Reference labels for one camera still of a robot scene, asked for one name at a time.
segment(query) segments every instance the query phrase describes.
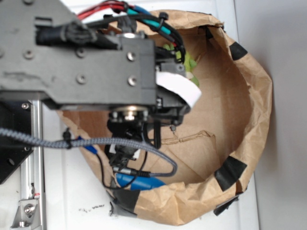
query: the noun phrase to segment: black metal bracket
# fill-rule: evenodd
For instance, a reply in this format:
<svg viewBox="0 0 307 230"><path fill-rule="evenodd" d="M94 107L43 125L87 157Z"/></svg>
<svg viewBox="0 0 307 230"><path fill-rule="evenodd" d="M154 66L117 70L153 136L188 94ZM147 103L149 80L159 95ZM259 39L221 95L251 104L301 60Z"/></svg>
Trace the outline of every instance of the black metal bracket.
<svg viewBox="0 0 307 230"><path fill-rule="evenodd" d="M31 104L28 101L0 102L0 127L31 135ZM0 137L0 184L3 184L32 152L31 146Z"/></svg>

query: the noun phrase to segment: blue tool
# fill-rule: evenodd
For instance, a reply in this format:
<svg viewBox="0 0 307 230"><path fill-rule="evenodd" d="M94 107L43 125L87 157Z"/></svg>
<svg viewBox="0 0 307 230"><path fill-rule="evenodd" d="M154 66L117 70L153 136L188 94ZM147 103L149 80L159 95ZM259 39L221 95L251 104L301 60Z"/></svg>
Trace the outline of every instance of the blue tool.
<svg viewBox="0 0 307 230"><path fill-rule="evenodd" d="M134 176L125 175L121 173L116 174L117 182L120 186L124 187L128 184L131 180L133 180ZM165 185L163 181L155 177L137 177L136 180L131 184L130 190L150 190L153 188L158 188L160 186Z"/></svg>

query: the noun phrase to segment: wire harness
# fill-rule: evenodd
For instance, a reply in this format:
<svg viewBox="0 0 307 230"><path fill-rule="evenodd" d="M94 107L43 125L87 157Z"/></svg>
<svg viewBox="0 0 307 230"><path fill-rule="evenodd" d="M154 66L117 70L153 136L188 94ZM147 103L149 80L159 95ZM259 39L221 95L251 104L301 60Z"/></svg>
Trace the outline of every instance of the wire harness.
<svg viewBox="0 0 307 230"><path fill-rule="evenodd" d="M11 129L2 128L0 127L0 136L8 137L15 139L17 141L23 142L25 144L29 144L31 146L41 146L45 148L53 148L53 149L67 149L70 147L85 147L85 146L91 146L91 145L122 145L122 146L128 146L136 149L142 149L148 152L152 152L153 154L157 155L158 157L161 157L166 162L170 163L173 166L173 170L171 172L167 173L150 173L150 177L154 176L173 176L177 171L177 164L174 162L171 158L166 156L164 153L157 150L154 146L151 146L147 144L146 142L139 142L135 140L130 139L123 139L123 138L92 138L92 139L80 139L80 140L71 140L70 144L67 143L65 140L60 141L47 141L42 140L39 138L35 138L31 135L17 132Z"/></svg>

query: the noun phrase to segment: screw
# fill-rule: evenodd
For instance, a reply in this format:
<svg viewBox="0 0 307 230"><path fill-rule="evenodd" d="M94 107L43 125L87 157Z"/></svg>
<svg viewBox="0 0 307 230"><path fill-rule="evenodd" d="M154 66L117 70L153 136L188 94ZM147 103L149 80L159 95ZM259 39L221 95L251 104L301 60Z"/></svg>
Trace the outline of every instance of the screw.
<svg viewBox="0 0 307 230"><path fill-rule="evenodd" d="M78 74L76 76L76 80L79 84L82 84L82 85L87 83L87 79L83 74Z"/></svg>
<svg viewBox="0 0 307 230"><path fill-rule="evenodd" d="M86 56L86 50L84 48L77 48L76 49L76 55L79 58L84 58Z"/></svg>
<svg viewBox="0 0 307 230"><path fill-rule="evenodd" d="M129 61L135 61L135 53L128 52L127 58L128 58Z"/></svg>
<svg viewBox="0 0 307 230"><path fill-rule="evenodd" d="M131 86L135 86L136 85L136 78L133 75L128 77L128 83Z"/></svg>
<svg viewBox="0 0 307 230"><path fill-rule="evenodd" d="M4 56L4 50L0 47L0 58Z"/></svg>
<svg viewBox="0 0 307 230"><path fill-rule="evenodd" d="M34 213L34 211L35 211L35 207L33 206L33 205L31 205L31 204L28 204L28 205L26 205L25 207L24 207L24 212L25 212L25 214L30 214L30 213Z"/></svg>
<svg viewBox="0 0 307 230"><path fill-rule="evenodd" d="M116 119L118 117L118 113L117 112L113 112L112 116L113 116L114 119Z"/></svg>
<svg viewBox="0 0 307 230"><path fill-rule="evenodd" d="M21 107L22 107L24 110L27 110L27 109L30 108L30 105L29 105L29 103L23 103L23 104L21 105Z"/></svg>
<svg viewBox="0 0 307 230"><path fill-rule="evenodd" d="M26 221L20 221L19 222L19 227L25 227L27 225L27 222Z"/></svg>
<svg viewBox="0 0 307 230"><path fill-rule="evenodd" d="M34 53L32 52L32 50L28 49L24 51L24 58L28 60L34 58Z"/></svg>
<svg viewBox="0 0 307 230"><path fill-rule="evenodd" d="M184 65L178 64L178 65L176 65L176 69L177 69L178 72L182 72L182 71L184 71Z"/></svg>
<svg viewBox="0 0 307 230"><path fill-rule="evenodd" d="M128 111L127 115L125 116L125 120L126 121L134 121L135 115L136 115L135 111Z"/></svg>
<svg viewBox="0 0 307 230"><path fill-rule="evenodd" d="M27 4L27 5L31 5L33 4L34 0L23 0L24 4Z"/></svg>

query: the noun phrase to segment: green object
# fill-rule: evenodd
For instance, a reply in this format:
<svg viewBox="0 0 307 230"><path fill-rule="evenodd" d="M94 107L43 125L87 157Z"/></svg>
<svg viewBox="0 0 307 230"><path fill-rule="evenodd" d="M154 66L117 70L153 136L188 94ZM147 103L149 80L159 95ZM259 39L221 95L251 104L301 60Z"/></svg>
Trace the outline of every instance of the green object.
<svg viewBox="0 0 307 230"><path fill-rule="evenodd" d="M170 45L164 44L162 47L169 51L175 50L175 47L173 44L170 44ZM177 59L181 58L181 53L179 51L176 52L176 58ZM186 52L185 61L183 64L184 64L184 67L186 68L187 78L199 87L200 82L198 81L196 76L192 73L192 70L197 66L197 62L191 57L189 52Z"/></svg>

